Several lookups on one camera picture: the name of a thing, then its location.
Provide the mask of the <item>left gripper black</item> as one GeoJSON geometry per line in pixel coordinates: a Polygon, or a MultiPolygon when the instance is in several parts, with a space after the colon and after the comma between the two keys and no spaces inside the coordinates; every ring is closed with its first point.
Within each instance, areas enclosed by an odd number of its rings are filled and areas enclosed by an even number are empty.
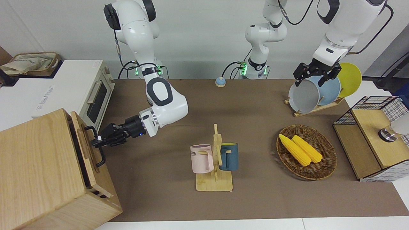
{"type": "Polygon", "coordinates": [[[342,67],[340,64],[328,66],[320,61],[311,61],[310,64],[300,63],[294,71],[295,86],[298,87],[302,80],[305,80],[311,76],[321,76],[318,81],[318,86],[323,86],[329,80],[334,80],[342,67]]]}

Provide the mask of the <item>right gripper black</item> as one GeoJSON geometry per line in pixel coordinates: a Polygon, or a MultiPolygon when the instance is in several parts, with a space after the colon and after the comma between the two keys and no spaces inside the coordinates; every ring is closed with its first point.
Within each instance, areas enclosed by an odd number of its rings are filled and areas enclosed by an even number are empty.
{"type": "Polygon", "coordinates": [[[127,142],[128,137],[139,137],[146,134],[145,127],[139,115],[125,119],[120,125],[110,123],[100,131],[98,137],[93,140],[93,147],[114,147],[127,142]]]}

